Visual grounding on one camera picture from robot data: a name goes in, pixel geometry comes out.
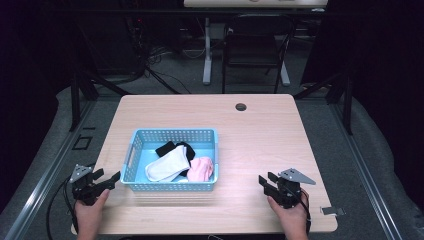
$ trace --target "wooden table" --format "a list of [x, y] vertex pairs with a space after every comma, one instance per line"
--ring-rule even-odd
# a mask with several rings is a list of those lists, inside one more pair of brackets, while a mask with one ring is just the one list
[[[235, 106], [243, 103], [245, 111]], [[290, 95], [138, 95], [122, 98], [96, 169], [110, 178], [121, 170], [137, 128], [215, 128], [219, 178], [212, 192], [133, 192], [117, 182], [101, 234], [279, 233], [258, 175], [295, 168], [316, 181], [310, 195], [311, 232], [337, 228], [299, 112]]]
[[323, 8], [328, 0], [184, 0], [185, 7]]

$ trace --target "blue plastic basket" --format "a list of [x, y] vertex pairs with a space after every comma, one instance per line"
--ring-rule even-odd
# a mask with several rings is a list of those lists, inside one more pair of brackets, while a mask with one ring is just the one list
[[[155, 150], [169, 141], [188, 143], [196, 152], [195, 157], [210, 157], [214, 171], [209, 181], [178, 182], [183, 178], [178, 176], [172, 182], [151, 182], [145, 174], [145, 167], [159, 158]], [[140, 128], [131, 138], [121, 182], [133, 191], [212, 191], [218, 180], [218, 166], [218, 134], [215, 129]]]

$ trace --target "wire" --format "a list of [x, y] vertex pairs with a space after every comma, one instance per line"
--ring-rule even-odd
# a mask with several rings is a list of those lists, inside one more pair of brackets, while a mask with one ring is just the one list
[[161, 83], [163, 86], [165, 86], [169, 91], [175, 93], [175, 94], [181, 94], [177, 90], [173, 89], [171, 86], [169, 86], [168, 83], [166, 83], [160, 76], [158, 76], [152, 69], [149, 67], [146, 67], [146, 70], [152, 75], [159, 83]]
[[222, 238], [220, 238], [220, 237], [217, 237], [217, 236], [215, 236], [215, 235], [209, 235], [209, 236], [208, 236], [208, 240], [209, 240], [211, 237], [216, 238], [216, 239], [218, 239], [218, 240], [224, 240], [224, 239], [222, 239]]
[[[187, 53], [187, 52], [194, 52], [194, 51], [202, 51], [202, 52], [200, 54], [196, 55], [196, 56], [190, 56]], [[203, 48], [203, 49], [199, 49], [199, 50], [195, 50], [195, 49], [192, 49], [192, 50], [183, 50], [183, 53], [184, 53], [184, 55], [186, 57], [191, 58], [191, 59], [195, 59], [195, 58], [201, 57], [203, 55], [203, 53], [205, 53], [205, 51], [206, 51], [206, 48]]]
[[152, 49], [149, 57], [147, 58], [147, 65], [153, 65], [156, 63], [160, 63], [162, 61], [162, 55], [168, 53], [165, 47], [156, 47], [156, 49]]
[[190, 93], [191, 94], [191, 92], [190, 92], [190, 90], [188, 90], [187, 88], [186, 88], [186, 86], [181, 82], [181, 80], [179, 80], [178, 78], [176, 78], [176, 77], [173, 77], [173, 76], [170, 76], [170, 75], [167, 75], [167, 74], [165, 74], [165, 73], [161, 73], [161, 72], [158, 72], [158, 71], [154, 71], [155, 73], [157, 73], [157, 74], [160, 74], [160, 75], [163, 75], [163, 76], [167, 76], [167, 77], [170, 77], [170, 78], [173, 78], [173, 79], [175, 79], [175, 80], [177, 80], [180, 84], [181, 84], [181, 86], [183, 86], [183, 88], [188, 92], [188, 93]]
[[[302, 201], [302, 198], [299, 199], [299, 197], [296, 194], [294, 194], [288, 187], [286, 187], [284, 185], [281, 185], [281, 186], [284, 187], [291, 195], [293, 195], [296, 198], [296, 200], [300, 204], [302, 204], [303, 208], [305, 209], [305, 211], [306, 211], [306, 233], [308, 234], [309, 233], [309, 229], [311, 228], [311, 214], [309, 212], [309, 207], [307, 207], [305, 205], [305, 203]], [[307, 200], [307, 204], [309, 206], [309, 197], [308, 197], [308, 195], [306, 195], [306, 193], [304, 191], [302, 191], [302, 190], [300, 190], [300, 193], [301, 194], [302, 193], [305, 194], [306, 200]]]
[[196, 18], [196, 21], [197, 21], [197, 24], [199, 24], [199, 27], [200, 27], [200, 30], [201, 30], [201, 31], [202, 31], [202, 33], [203, 33], [203, 36], [205, 36], [205, 37], [206, 37], [206, 33], [205, 33], [205, 31], [203, 31], [203, 26], [202, 26], [202, 24], [200, 23], [199, 18]]
[[57, 195], [57, 193], [59, 192], [59, 190], [63, 187], [63, 185], [67, 182], [67, 179], [69, 179], [71, 177], [71, 175], [69, 175], [69, 177], [67, 177], [65, 179], [65, 181], [63, 181], [59, 187], [57, 188], [56, 192], [53, 194], [52, 198], [50, 199], [49, 205], [47, 207], [47, 213], [46, 213], [46, 228], [47, 228], [47, 236], [49, 237], [50, 240], [52, 240], [52, 234], [50, 232], [50, 210], [52, 208], [53, 205], [53, 201]]
[[75, 207], [72, 207], [71, 202], [69, 201], [69, 198], [68, 198], [68, 192], [67, 192], [67, 187], [66, 187], [66, 185], [68, 184], [68, 182], [69, 182], [69, 179], [66, 180], [66, 184], [63, 187], [63, 192], [62, 193], [63, 193], [63, 197], [65, 198], [65, 204], [68, 207], [68, 211], [69, 211], [69, 213], [72, 216], [72, 223], [74, 224], [75, 231], [78, 233], [78, 230], [79, 229], [78, 229], [77, 216], [75, 215]]

